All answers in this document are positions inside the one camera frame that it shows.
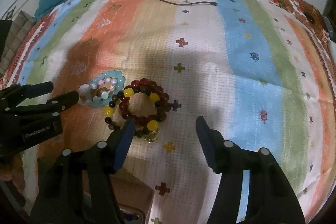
blue stripe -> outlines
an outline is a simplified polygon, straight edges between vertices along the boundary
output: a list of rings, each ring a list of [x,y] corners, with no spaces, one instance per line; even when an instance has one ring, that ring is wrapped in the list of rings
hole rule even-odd
[[[228,61],[235,77],[235,110],[230,140],[243,149],[256,151],[267,147],[281,160],[283,128],[283,88],[272,60],[267,40],[243,0],[217,0],[223,18]],[[252,59],[256,53],[259,60]],[[263,85],[259,79],[266,80]],[[260,112],[267,112],[263,122]],[[238,220],[246,213],[248,183],[244,183]]]
[[[41,62],[40,60],[37,61],[40,51],[48,44],[63,19],[73,8],[76,7],[79,2],[80,0],[68,0],[66,3],[63,3],[62,6],[58,9],[55,20],[51,23],[51,25],[44,32],[42,37],[40,37],[38,42],[30,50],[27,60],[26,62],[24,62],[22,70],[20,72],[18,83],[20,83],[21,85],[27,84],[27,79],[34,65],[34,62]]]

silver screw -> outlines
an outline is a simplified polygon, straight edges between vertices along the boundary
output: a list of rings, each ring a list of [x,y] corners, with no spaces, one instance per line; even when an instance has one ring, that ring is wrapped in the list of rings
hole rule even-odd
[[[105,141],[101,141],[99,143],[97,143],[98,148],[104,148],[105,146],[107,146],[107,143]]]
[[[263,154],[263,155],[268,155],[269,154],[269,150],[267,148],[261,148],[260,149],[260,152]]]
[[[233,142],[232,141],[225,141],[224,142],[224,145],[226,146],[226,147],[228,147],[228,148],[231,148],[231,147],[233,147]]]
[[[71,150],[70,149],[64,149],[62,152],[63,156],[68,156],[71,154]]]

red snowflake pattern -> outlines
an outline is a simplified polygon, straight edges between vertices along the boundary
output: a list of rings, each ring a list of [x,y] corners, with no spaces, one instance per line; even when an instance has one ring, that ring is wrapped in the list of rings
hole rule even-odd
[[[260,120],[262,120],[264,123],[267,121],[267,111],[266,110],[260,111]]]

yellow bead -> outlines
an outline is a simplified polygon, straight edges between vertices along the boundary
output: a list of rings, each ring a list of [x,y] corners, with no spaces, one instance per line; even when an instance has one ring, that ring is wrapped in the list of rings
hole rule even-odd
[[[149,131],[155,131],[159,128],[159,123],[155,120],[151,120],[148,124],[147,124],[147,128]]]
[[[134,95],[134,90],[132,88],[125,89],[124,90],[124,95],[125,95],[125,97],[131,97],[131,96]]]
[[[160,100],[160,97],[156,93],[152,93],[151,95],[149,95],[149,99],[152,103],[155,103],[156,101]]]
[[[104,107],[104,114],[106,117],[111,117],[114,113],[114,109],[109,106]]]

bed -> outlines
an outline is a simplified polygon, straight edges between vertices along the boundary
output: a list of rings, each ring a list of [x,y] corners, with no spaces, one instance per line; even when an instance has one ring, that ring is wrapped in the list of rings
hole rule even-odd
[[[0,88],[52,81],[55,96],[109,70],[121,71],[125,85],[154,80],[169,94],[172,111],[154,143],[134,138],[116,174],[155,190],[150,223],[209,217],[220,175],[208,168],[195,133],[199,115],[243,149],[269,148],[308,223],[336,177],[336,74],[320,13],[303,0],[167,1],[218,5],[67,0],[34,25]],[[136,115],[152,111],[142,97],[132,99]],[[107,139],[104,118],[102,105],[78,104],[62,114],[62,135],[24,152],[27,213],[38,193],[37,159],[51,164],[64,148],[81,151]],[[118,111],[114,119],[123,124]],[[244,183],[237,221],[247,195]]]

